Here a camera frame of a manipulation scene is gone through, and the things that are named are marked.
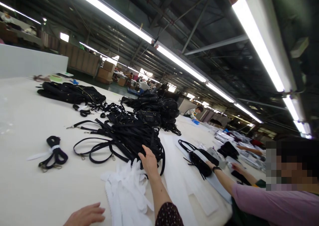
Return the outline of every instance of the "patterned sleeve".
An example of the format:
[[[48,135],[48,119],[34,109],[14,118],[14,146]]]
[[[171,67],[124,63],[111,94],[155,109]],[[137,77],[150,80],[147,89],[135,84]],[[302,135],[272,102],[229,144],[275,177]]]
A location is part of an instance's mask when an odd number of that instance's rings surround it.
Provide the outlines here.
[[[178,209],[173,203],[166,202],[162,205],[155,226],[184,226]]]

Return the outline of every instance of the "white tissue paper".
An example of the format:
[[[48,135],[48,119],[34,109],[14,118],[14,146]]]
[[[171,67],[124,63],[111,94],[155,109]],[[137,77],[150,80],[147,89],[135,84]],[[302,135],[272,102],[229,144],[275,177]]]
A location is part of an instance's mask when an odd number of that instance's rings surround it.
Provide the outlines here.
[[[140,169],[140,161],[134,159],[131,167],[116,167],[116,172],[105,172],[101,180],[105,181],[106,195],[112,214],[112,226],[151,226],[146,215],[147,207],[154,206],[145,197],[147,181],[143,183],[145,171]]]

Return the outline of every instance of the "black wristband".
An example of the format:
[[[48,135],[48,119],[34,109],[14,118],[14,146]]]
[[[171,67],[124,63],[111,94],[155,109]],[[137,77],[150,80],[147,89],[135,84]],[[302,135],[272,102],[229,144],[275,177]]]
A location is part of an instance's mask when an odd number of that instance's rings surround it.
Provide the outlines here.
[[[213,173],[215,173],[215,170],[222,170],[220,167],[218,167],[218,166],[214,166],[213,167]]]

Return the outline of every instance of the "factory floor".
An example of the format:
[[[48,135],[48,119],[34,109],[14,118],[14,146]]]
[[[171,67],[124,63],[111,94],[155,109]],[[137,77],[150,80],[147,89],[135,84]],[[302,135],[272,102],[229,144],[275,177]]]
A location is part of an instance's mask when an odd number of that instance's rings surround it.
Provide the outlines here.
[[[120,86],[115,82],[113,82],[111,84],[101,83],[101,82],[98,82],[95,79],[93,79],[92,76],[87,75],[87,74],[82,73],[82,72],[79,72],[79,71],[76,71],[76,70],[73,70],[73,69],[67,69],[67,72],[73,74],[74,79],[84,81],[88,84],[92,84],[93,86],[97,86],[97,87],[103,88],[105,90],[109,90],[111,92],[129,97],[129,98],[137,99],[136,95],[133,95],[133,94],[130,94],[127,92],[127,87]]]

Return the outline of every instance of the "worker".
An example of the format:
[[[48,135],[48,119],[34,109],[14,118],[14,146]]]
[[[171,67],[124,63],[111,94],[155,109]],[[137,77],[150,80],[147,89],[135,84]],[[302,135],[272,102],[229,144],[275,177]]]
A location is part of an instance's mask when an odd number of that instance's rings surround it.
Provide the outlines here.
[[[219,167],[206,163],[221,185],[232,196],[232,222],[236,225],[318,225],[319,222],[319,141],[289,137],[276,143],[271,164],[272,176],[280,174],[278,184],[257,180],[241,165],[232,168],[252,186],[233,181]]]
[[[250,151],[250,152],[252,152],[252,153],[254,153],[254,154],[256,154],[256,155],[266,157],[266,150],[257,150],[257,149],[253,149],[253,148],[248,148],[248,147],[240,146],[240,145],[237,145],[236,147],[237,147],[238,149]]]
[[[197,120],[197,118],[195,117],[196,114],[203,112],[203,110],[204,110],[204,108],[202,106],[198,106],[196,109],[195,108],[191,108],[191,109],[189,109],[189,110],[187,110],[185,112],[184,116]]]
[[[150,148],[142,145],[145,156],[139,153],[143,168],[147,173],[154,201],[155,226],[183,226],[183,220],[177,207],[172,203],[160,174],[157,170],[157,160]],[[95,222],[103,222],[102,215],[105,209],[100,207],[100,203],[86,206],[69,217],[64,226],[89,226]]]
[[[13,23],[14,24],[13,18],[8,14],[7,11],[3,12],[3,15],[1,16],[1,19],[5,23]]]
[[[157,92],[157,88],[158,88],[158,85],[156,84],[156,85],[153,87],[153,90],[152,90],[152,91],[153,91],[154,93],[156,93],[156,92]]]

